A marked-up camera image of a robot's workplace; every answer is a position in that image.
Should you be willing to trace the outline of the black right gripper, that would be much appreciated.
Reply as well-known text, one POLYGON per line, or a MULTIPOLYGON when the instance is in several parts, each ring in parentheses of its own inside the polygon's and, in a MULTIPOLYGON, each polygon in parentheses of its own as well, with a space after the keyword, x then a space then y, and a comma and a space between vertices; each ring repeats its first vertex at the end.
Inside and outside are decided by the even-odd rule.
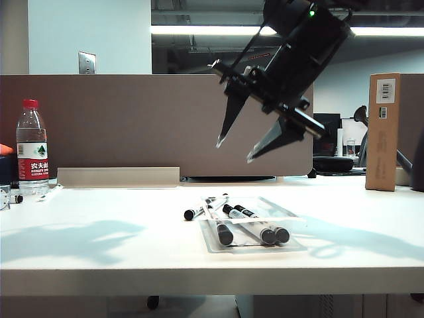
POLYGON ((241 74, 220 59, 215 60, 210 68, 221 77, 221 83, 227 83, 225 118, 216 148, 219 148, 226 139, 249 97, 262 104, 264 113, 274 111, 281 117, 278 117, 271 129, 248 153, 246 157, 248 163, 279 147, 302 141, 305 131, 316 138, 326 135, 325 126, 304 113, 310 106, 309 100, 302 93, 285 94, 280 86, 269 78, 264 69, 247 66, 241 74))

